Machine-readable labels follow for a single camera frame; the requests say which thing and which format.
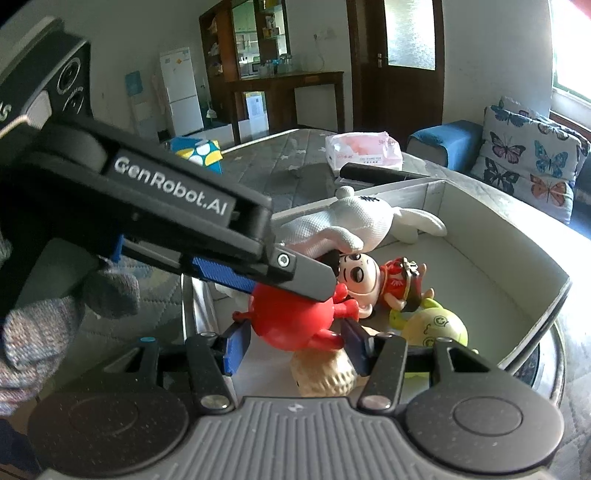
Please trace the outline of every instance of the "doll face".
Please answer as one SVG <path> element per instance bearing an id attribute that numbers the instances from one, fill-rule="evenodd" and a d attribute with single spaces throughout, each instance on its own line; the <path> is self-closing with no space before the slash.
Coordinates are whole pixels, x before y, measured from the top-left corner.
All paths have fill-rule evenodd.
<path id="1" fill-rule="evenodd" d="M 343 255 L 339 260 L 341 283 L 354 293 L 370 293 L 379 288 L 379 266 L 373 258 L 365 254 Z"/>

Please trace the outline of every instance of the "wooden desk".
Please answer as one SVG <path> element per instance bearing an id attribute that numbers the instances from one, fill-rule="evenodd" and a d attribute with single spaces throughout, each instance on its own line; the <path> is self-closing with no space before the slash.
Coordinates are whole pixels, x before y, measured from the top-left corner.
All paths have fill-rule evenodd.
<path id="1" fill-rule="evenodd" d="M 279 133 L 297 128 L 295 89 L 314 85 L 334 85 L 336 101 L 336 122 L 339 133 L 345 131 L 345 99 L 343 97 L 343 72 L 297 72 L 273 77 L 253 77 L 234 82 L 225 82 L 228 108 L 232 121 L 232 132 L 236 145 L 242 143 L 238 128 L 236 97 L 244 92 L 265 92 L 267 118 L 270 133 Z"/>

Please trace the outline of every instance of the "white box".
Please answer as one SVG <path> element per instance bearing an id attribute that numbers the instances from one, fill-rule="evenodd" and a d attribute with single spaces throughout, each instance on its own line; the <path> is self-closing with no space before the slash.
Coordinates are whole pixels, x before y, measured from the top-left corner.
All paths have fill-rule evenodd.
<path id="1" fill-rule="evenodd" d="M 387 237 L 370 255 L 380 264 L 400 256 L 425 262 L 423 288 L 434 288 L 435 299 L 462 319 L 468 346 L 511 373 L 517 370 L 554 322 L 570 288 L 569 276 L 517 227 L 448 180 L 404 181 L 356 194 L 424 209 L 446 224 L 446 237 L 424 233 L 412 245 Z M 335 200 L 278 213 L 273 226 L 322 210 Z M 227 297 L 213 303 L 223 331 L 232 322 L 235 303 Z M 362 324 L 388 330 L 387 312 Z M 290 352 L 268 346 L 253 332 L 251 347 L 233 377 L 238 397 L 298 396 L 290 359 Z M 402 401 L 427 387 L 423 378 L 406 380 Z M 356 389 L 352 397 L 358 394 Z"/>

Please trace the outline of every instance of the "white refrigerator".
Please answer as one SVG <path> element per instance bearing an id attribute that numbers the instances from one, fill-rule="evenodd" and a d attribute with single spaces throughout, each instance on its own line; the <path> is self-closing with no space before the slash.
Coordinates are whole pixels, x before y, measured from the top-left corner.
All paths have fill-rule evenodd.
<path id="1" fill-rule="evenodd" d="M 160 54 L 170 134 L 182 137 L 203 128 L 189 48 Z"/>

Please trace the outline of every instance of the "blue sofa armrest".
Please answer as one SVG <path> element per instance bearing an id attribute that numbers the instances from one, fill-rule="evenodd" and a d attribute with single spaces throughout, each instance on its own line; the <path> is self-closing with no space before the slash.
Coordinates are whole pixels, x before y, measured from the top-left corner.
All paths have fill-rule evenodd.
<path id="1" fill-rule="evenodd" d="M 447 168 L 468 173 L 474 166 L 482 146 L 482 125 L 468 120 L 458 120 L 451 124 L 419 130 L 410 138 L 416 138 L 431 147 L 444 148 L 447 152 Z"/>

